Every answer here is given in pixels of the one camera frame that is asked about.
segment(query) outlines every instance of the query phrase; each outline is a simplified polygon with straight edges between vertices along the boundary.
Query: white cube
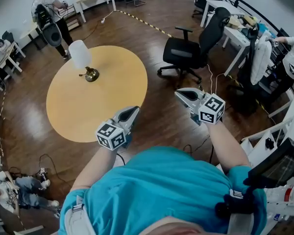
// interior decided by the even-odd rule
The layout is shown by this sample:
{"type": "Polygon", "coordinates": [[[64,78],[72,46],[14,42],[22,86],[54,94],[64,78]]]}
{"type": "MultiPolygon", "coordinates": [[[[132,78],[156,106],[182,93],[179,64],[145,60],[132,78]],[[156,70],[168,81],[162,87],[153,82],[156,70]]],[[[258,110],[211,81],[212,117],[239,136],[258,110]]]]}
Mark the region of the white cube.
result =
{"type": "Polygon", "coordinates": [[[206,102],[199,107],[199,120],[206,123],[215,124],[222,117],[224,108],[225,101],[213,93],[210,98],[208,98],[206,102]]]}
{"type": "Polygon", "coordinates": [[[106,122],[98,127],[96,136],[100,145],[112,151],[126,142],[124,130],[106,122]]]}

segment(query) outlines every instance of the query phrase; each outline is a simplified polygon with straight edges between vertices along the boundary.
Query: teal t-shirt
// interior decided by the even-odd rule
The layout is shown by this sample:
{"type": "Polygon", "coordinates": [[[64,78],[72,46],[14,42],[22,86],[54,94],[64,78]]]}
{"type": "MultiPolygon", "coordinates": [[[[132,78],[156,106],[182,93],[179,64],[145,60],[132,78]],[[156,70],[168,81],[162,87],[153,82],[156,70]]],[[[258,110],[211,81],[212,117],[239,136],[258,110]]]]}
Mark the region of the teal t-shirt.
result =
{"type": "MultiPolygon", "coordinates": [[[[137,235],[151,224],[173,216],[201,225],[207,232],[227,233],[228,220],[215,214],[229,190],[245,192],[247,166],[232,168],[224,175],[215,166],[195,161],[172,147],[153,147],[133,157],[125,166],[113,168],[90,189],[68,194],[60,215],[59,234],[66,234],[64,216],[83,203],[97,235],[137,235]]],[[[253,234],[265,227],[266,195],[255,190],[253,234]]]]}

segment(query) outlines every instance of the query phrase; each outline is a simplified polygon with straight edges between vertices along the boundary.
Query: chair seat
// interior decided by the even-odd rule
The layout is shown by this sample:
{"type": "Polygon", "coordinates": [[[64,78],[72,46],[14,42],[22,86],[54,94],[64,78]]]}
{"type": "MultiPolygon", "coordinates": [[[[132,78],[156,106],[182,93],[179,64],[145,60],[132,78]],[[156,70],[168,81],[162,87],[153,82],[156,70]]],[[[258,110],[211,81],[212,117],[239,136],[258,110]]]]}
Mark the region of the chair seat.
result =
{"type": "Polygon", "coordinates": [[[198,60],[200,57],[200,47],[198,43],[192,41],[185,41],[184,39],[180,38],[169,38],[167,44],[165,46],[165,50],[163,53],[163,61],[173,64],[173,65],[180,65],[185,66],[186,68],[193,68],[198,69],[198,60]],[[172,49],[185,51],[192,53],[192,58],[184,58],[180,56],[173,55],[171,53],[172,49]]]}

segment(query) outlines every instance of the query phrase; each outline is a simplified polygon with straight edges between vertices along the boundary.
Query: dark brown floor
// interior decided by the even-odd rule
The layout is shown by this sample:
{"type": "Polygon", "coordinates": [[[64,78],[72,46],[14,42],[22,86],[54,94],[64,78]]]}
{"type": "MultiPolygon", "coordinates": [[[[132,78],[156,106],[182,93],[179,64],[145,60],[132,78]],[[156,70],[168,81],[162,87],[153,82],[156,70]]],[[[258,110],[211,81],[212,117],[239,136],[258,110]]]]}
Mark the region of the dark brown floor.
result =
{"type": "MultiPolygon", "coordinates": [[[[194,30],[190,40],[197,41],[202,31],[200,19],[191,17],[194,0],[146,0],[147,4],[133,8],[124,7],[123,2],[117,2],[122,9],[165,30],[173,36],[182,37],[182,32],[174,29],[182,25],[194,30]]],[[[162,61],[164,46],[168,37],[159,31],[119,12],[113,13],[101,24],[101,19],[112,10],[112,5],[103,4],[85,12],[87,20],[82,27],[71,32],[74,40],[84,39],[96,28],[95,32],[84,40],[87,47],[100,45],[115,45],[134,52],[144,63],[148,75],[148,90],[141,108],[133,141],[129,149],[123,152],[128,161],[133,155],[154,145],[170,145],[182,149],[186,144],[198,147],[207,137],[204,126],[198,127],[189,118],[189,112],[174,97],[174,85],[177,81],[175,71],[164,71],[163,74],[172,77],[160,78],[157,69],[165,66],[162,61]]],[[[17,81],[8,82],[5,108],[6,119],[1,125],[2,145],[4,148],[3,162],[6,168],[16,166],[23,173],[33,174],[39,170],[39,157],[49,154],[59,173],[59,176],[72,184],[82,168],[98,149],[95,143],[76,143],[64,139],[50,125],[46,114],[46,96],[52,78],[65,63],[58,52],[47,46],[37,51],[33,44],[24,49],[27,57],[21,61],[23,73],[17,81]]],[[[225,50],[215,46],[209,55],[209,65],[214,73],[223,73],[229,66],[236,51],[230,45],[225,50]]],[[[205,91],[210,91],[210,73],[207,69],[199,69],[197,73],[203,78],[205,91]]],[[[226,86],[231,83],[223,75],[218,78],[218,95],[228,99],[226,86]]],[[[183,87],[196,87],[191,76],[183,83],[183,87]]],[[[264,130],[271,126],[267,115],[259,107],[250,117],[244,117],[234,112],[230,107],[224,114],[224,123],[231,133],[240,140],[244,136],[264,130]]],[[[199,160],[209,160],[211,142],[194,154],[199,160]]],[[[55,176],[51,161],[43,157],[41,166],[49,169],[51,187],[48,196],[61,203],[69,191],[69,186],[55,176]]],[[[20,231],[22,229],[18,218],[0,207],[0,217],[6,224],[6,230],[20,231]]],[[[58,220],[46,210],[22,210],[21,218],[26,228],[44,225],[51,233],[58,229],[58,220]]]]}

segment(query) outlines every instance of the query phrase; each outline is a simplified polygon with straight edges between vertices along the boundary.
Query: white lampshade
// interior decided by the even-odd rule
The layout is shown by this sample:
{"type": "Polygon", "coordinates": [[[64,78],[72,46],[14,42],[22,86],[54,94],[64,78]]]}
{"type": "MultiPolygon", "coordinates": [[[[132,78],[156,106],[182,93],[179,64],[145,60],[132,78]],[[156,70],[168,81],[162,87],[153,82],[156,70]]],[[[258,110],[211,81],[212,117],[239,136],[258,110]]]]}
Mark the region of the white lampshade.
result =
{"type": "Polygon", "coordinates": [[[69,52],[73,59],[74,65],[78,69],[89,66],[92,62],[90,51],[82,40],[77,40],[70,44],[69,52]]]}

